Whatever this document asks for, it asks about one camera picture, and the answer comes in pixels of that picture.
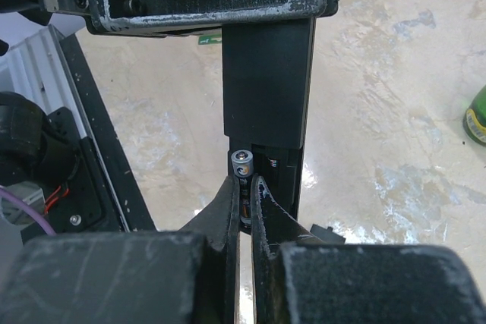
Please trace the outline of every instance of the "concrete floor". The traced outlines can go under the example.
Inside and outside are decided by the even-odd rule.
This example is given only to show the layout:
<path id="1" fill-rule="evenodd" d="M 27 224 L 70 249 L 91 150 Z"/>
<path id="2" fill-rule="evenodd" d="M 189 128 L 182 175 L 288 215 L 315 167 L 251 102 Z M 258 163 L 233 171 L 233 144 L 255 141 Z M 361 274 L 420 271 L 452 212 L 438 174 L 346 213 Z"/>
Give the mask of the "concrete floor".
<path id="1" fill-rule="evenodd" d="M 226 174 L 220 46 L 78 37 L 157 227 L 181 227 Z M 461 125 L 485 84 L 486 0 L 341 0 L 317 22 L 300 223 L 446 245 L 485 293 L 486 149 Z"/>

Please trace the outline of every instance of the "red wire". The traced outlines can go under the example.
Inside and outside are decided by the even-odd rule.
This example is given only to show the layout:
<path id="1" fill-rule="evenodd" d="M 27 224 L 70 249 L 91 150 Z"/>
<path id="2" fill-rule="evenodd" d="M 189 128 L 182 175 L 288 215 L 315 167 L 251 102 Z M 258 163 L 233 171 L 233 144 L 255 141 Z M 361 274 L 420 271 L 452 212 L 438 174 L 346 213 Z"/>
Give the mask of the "red wire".
<path id="1" fill-rule="evenodd" d="M 59 199 L 66 197 L 69 194 L 69 187 L 66 189 L 66 191 L 60 196 L 60 197 L 54 197 L 51 201 L 47 200 L 46 201 L 46 208 L 44 209 L 44 214 L 47 214 L 49 209 L 52 208 L 52 206 L 55 204 L 56 201 Z"/>
<path id="2" fill-rule="evenodd" d="M 45 201 L 46 201 L 46 203 L 47 203 L 49 200 L 51 200 L 51 199 L 52 199 L 52 198 L 53 198 L 53 197 L 54 197 L 54 196 L 55 196 L 55 195 L 56 195 L 56 194 L 57 194 L 57 193 L 58 193 L 60 190 L 61 190 L 61 185 L 59 185 L 59 186 L 58 186 L 58 188 L 57 188 L 57 189 L 55 189 L 55 191 L 49 195 L 49 197 L 48 197 L 48 198 L 45 200 Z"/>

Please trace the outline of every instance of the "silver bolt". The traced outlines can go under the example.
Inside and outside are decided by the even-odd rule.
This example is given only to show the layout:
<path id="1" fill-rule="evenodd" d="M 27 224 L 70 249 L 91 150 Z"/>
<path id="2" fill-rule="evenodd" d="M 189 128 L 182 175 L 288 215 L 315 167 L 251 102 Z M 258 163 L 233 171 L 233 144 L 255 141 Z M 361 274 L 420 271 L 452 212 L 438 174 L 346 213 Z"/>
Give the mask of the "silver bolt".
<path id="1" fill-rule="evenodd" d="M 81 224 L 81 216 L 80 215 L 73 215 L 72 217 L 69 218 L 69 222 L 72 225 L 79 225 L 79 224 Z"/>
<path id="2" fill-rule="evenodd" d="M 236 158 L 237 159 L 246 159 L 247 157 L 248 157 L 248 154 L 246 152 L 244 152 L 244 151 L 241 151 L 240 153 L 238 153 L 236 155 Z"/>

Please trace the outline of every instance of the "green bottle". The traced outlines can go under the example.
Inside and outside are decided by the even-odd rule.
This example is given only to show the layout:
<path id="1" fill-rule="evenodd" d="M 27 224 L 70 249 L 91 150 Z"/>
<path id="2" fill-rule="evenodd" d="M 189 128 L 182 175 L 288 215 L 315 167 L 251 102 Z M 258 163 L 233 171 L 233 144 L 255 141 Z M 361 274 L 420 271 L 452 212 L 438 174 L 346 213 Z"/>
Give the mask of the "green bottle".
<path id="1" fill-rule="evenodd" d="M 462 125 L 471 139 L 486 146 L 486 87 L 481 89 L 465 111 Z"/>

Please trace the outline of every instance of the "battery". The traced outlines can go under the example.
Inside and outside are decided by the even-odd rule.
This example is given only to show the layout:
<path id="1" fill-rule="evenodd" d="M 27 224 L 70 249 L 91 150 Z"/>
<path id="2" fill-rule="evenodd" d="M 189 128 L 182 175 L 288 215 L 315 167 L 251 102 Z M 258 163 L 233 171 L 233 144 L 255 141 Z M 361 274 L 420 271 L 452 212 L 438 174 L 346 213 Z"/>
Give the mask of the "battery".
<path id="1" fill-rule="evenodd" d="M 240 182 L 240 220 L 244 226 L 251 225 L 250 191 L 253 175 L 253 153 L 240 149 L 231 154 L 235 176 Z"/>

